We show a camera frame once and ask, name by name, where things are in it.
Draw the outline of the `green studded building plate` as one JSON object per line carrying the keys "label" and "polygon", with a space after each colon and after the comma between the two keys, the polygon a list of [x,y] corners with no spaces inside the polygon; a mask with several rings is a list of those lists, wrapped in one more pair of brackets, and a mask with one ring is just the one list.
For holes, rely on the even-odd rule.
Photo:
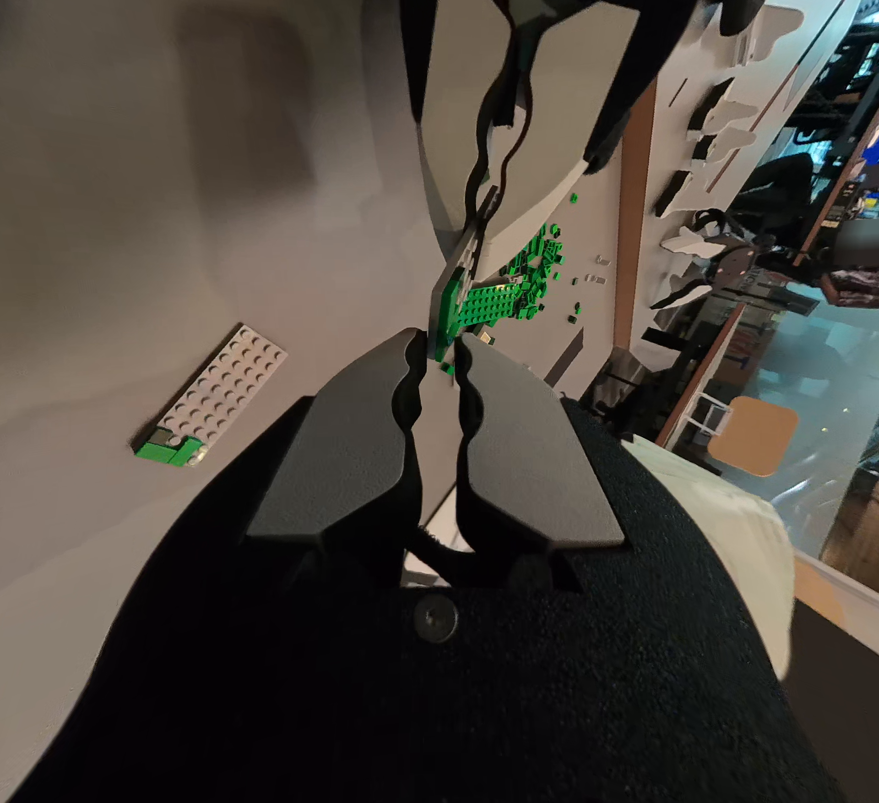
{"label": "green studded building plate", "polygon": [[496,325],[505,318],[531,320],[543,309],[545,294],[544,281],[472,288],[458,312],[457,325],[466,330],[478,325]]}

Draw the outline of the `grey studded building plate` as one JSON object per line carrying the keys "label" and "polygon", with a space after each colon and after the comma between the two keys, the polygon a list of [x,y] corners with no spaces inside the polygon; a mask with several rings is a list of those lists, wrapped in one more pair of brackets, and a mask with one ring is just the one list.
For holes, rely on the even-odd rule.
{"label": "grey studded building plate", "polygon": [[444,362],[460,330],[460,311],[467,301],[477,271],[489,218],[497,208],[499,187],[491,185],[446,262],[431,295],[426,350],[429,360]]}
{"label": "grey studded building plate", "polygon": [[277,343],[238,324],[132,443],[135,457],[174,468],[200,464],[288,358]]}

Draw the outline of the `rounded wooden panel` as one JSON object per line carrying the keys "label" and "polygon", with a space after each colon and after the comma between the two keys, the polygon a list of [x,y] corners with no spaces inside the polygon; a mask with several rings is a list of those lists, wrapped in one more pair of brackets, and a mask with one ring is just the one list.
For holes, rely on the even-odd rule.
{"label": "rounded wooden panel", "polygon": [[780,467],[798,424],[792,409],[739,396],[731,400],[707,452],[722,464],[764,479]]}

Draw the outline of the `row of white wedge parts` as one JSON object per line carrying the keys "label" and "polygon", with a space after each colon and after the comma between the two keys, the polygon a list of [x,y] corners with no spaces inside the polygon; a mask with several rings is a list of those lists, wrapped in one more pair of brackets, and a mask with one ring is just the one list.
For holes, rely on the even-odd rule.
{"label": "row of white wedge parts", "polygon": [[692,229],[694,217],[725,210],[781,130],[807,41],[804,13],[779,5],[733,37],[719,17],[691,27],[654,85],[634,301],[617,340],[628,349],[695,281],[693,263],[722,251],[720,230]]}

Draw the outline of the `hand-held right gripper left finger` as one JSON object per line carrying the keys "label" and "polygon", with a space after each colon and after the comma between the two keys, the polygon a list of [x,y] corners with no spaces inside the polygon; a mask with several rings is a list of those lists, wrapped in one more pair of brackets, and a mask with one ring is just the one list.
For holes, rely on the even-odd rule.
{"label": "hand-held right gripper left finger", "polygon": [[426,335],[401,330],[315,395],[247,529],[260,541],[319,544],[398,486],[421,491],[413,425],[422,412]]}

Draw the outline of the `white table with wooden edge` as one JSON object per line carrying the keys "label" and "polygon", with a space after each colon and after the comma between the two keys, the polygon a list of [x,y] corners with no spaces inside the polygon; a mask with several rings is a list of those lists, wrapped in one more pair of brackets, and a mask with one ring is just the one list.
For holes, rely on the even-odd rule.
{"label": "white table with wooden edge", "polygon": [[700,208],[727,207],[817,75],[861,0],[768,0],[720,34],[702,5],[623,137],[613,343],[634,349],[687,257],[662,243]]}

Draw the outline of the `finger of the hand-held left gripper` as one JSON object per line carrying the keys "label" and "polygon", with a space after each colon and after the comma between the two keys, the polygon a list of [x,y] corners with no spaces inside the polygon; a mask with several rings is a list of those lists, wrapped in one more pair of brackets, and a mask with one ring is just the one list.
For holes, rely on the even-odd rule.
{"label": "finger of the hand-held left gripper", "polygon": [[598,2],[543,32],[527,80],[526,128],[503,162],[503,193],[485,229],[481,262],[511,259],[586,170],[586,145],[639,17]]}
{"label": "finger of the hand-held left gripper", "polygon": [[505,67],[511,25],[494,0],[438,0],[419,155],[437,241],[455,244],[476,211],[487,167],[486,101]]}

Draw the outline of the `grey desk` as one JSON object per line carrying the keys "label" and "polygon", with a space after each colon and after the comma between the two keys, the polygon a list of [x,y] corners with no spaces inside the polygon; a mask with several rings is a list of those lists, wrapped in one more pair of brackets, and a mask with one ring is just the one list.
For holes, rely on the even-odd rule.
{"label": "grey desk", "polygon": [[398,0],[2,0],[2,587],[192,477],[129,442],[245,323],[215,470],[426,314]]}

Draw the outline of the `pile of small green bricks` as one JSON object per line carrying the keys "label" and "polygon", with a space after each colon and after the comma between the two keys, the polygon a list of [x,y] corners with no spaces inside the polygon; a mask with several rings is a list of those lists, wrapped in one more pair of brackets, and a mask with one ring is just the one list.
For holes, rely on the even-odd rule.
{"label": "pile of small green bricks", "polygon": [[544,224],[499,270],[499,276],[514,286],[510,311],[505,317],[530,320],[544,310],[549,285],[558,281],[559,267],[565,262],[562,228],[557,223]]}

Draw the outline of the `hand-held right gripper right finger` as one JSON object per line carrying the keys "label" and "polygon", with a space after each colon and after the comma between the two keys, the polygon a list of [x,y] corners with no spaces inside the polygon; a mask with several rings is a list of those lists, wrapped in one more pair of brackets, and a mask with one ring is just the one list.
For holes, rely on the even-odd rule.
{"label": "hand-held right gripper right finger", "polygon": [[561,400],[531,369],[456,339],[457,521],[475,549],[610,548],[624,535]]}

